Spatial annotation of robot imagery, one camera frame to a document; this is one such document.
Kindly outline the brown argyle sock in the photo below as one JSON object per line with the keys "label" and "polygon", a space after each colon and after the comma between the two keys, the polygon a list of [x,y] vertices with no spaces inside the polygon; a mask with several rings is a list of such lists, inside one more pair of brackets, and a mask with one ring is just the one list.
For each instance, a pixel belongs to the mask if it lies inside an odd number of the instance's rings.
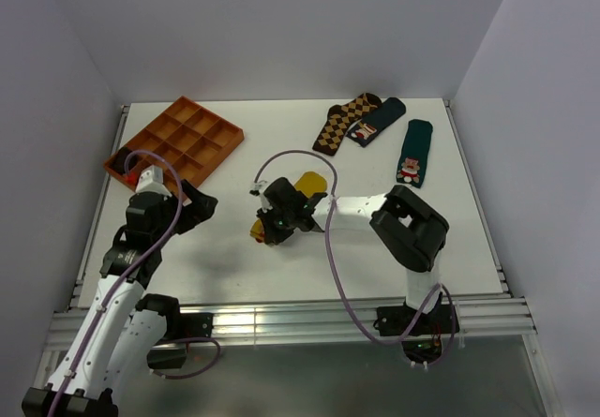
{"label": "brown argyle sock", "polygon": [[327,112],[326,122],[312,145],[312,150],[326,156],[334,156],[348,129],[367,114],[379,109],[382,100],[371,93],[364,93],[355,99],[332,106]]}

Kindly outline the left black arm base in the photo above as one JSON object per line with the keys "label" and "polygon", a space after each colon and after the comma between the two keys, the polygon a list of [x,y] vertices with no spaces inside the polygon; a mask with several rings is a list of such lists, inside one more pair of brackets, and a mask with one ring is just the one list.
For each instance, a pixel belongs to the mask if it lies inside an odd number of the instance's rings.
{"label": "left black arm base", "polygon": [[190,352],[190,342],[173,344],[173,340],[208,338],[212,335],[213,328],[213,313],[182,313],[175,326],[148,352],[148,367],[158,371],[183,367]]}

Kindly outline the navy sock with pattern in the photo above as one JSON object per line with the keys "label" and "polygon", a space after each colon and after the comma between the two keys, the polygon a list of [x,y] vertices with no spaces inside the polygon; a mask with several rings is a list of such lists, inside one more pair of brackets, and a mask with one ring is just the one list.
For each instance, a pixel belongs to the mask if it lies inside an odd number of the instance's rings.
{"label": "navy sock with pattern", "polygon": [[403,101],[389,97],[379,108],[356,122],[347,136],[361,147],[367,147],[407,111]]}

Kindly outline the orange compartment tray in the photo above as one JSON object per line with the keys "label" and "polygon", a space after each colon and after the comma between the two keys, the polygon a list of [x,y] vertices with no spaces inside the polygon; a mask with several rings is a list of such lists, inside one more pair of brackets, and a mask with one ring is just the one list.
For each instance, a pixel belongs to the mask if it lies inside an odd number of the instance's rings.
{"label": "orange compartment tray", "polygon": [[[198,187],[244,138],[242,128],[181,96],[118,150],[126,146],[132,152],[153,152],[166,159],[181,179]],[[124,186],[134,189],[126,180],[129,172],[117,175],[110,167],[118,150],[104,162],[104,169]],[[164,171],[165,186],[172,192],[176,190],[174,175],[163,163],[142,153],[136,156],[138,162],[130,171],[140,173],[150,165],[157,165]]]}

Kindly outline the dark green santa sock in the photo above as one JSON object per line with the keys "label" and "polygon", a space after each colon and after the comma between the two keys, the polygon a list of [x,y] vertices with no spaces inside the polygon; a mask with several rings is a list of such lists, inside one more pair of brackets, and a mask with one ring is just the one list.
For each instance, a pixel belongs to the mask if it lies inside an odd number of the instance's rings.
{"label": "dark green santa sock", "polygon": [[397,163],[398,183],[416,188],[423,186],[432,134],[433,125],[429,121],[412,119],[409,122]]}

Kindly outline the aluminium frame rail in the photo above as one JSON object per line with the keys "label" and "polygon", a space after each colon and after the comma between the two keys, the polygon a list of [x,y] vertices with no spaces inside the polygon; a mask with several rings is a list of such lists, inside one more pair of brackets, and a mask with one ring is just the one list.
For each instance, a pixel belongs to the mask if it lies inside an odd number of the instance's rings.
{"label": "aluminium frame rail", "polygon": [[[523,298],[454,301],[459,334],[464,337],[534,335],[537,328]],[[277,305],[191,306],[184,315],[213,315],[212,337],[225,346],[360,342],[366,338],[342,303],[334,301]]]}

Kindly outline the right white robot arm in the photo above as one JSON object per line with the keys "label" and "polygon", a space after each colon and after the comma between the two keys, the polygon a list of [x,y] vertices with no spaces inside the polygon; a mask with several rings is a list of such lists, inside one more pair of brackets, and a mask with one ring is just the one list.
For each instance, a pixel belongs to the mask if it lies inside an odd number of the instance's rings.
{"label": "right white robot arm", "polygon": [[255,238],[270,246],[285,242],[297,231],[319,232],[332,259],[332,231],[375,233],[406,269],[408,326],[423,333],[437,322],[442,286],[436,259],[445,246],[449,223],[409,187],[396,185],[387,193],[364,197],[326,192],[309,197],[280,177],[256,183],[250,194],[261,202],[257,218],[262,229]]}

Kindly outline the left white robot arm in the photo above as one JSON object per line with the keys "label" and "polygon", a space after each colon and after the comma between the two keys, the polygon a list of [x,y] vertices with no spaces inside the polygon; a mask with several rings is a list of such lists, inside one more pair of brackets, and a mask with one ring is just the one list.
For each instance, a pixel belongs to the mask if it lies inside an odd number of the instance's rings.
{"label": "left white robot arm", "polygon": [[94,303],[47,383],[22,400],[27,416],[115,416],[131,375],[156,345],[211,342],[212,317],[193,323],[176,298],[146,291],[161,249],[210,219],[216,198],[183,181],[177,194],[142,186],[103,258]]}

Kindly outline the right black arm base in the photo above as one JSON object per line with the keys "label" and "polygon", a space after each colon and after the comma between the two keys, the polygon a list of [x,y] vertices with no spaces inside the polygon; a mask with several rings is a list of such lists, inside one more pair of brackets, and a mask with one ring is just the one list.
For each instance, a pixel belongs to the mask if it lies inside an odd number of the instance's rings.
{"label": "right black arm base", "polygon": [[[406,305],[379,306],[373,328],[382,337],[401,335],[411,323],[416,311]],[[401,343],[409,361],[424,365],[435,363],[445,353],[443,338],[451,341],[460,330],[456,310],[448,304],[437,303],[429,313],[422,314]]]}

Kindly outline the rolled dark sock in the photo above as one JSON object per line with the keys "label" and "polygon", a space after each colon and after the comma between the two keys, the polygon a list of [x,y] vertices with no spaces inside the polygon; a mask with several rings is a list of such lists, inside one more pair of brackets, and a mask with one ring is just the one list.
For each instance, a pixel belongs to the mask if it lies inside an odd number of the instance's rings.
{"label": "rolled dark sock", "polygon": [[110,167],[117,175],[125,175],[126,169],[131,169],[137,164],[138,157],[136,155],[132,156],[130,161],[127,162],[127,158],[131,153],[132,150],[124,146],[114,155]]}

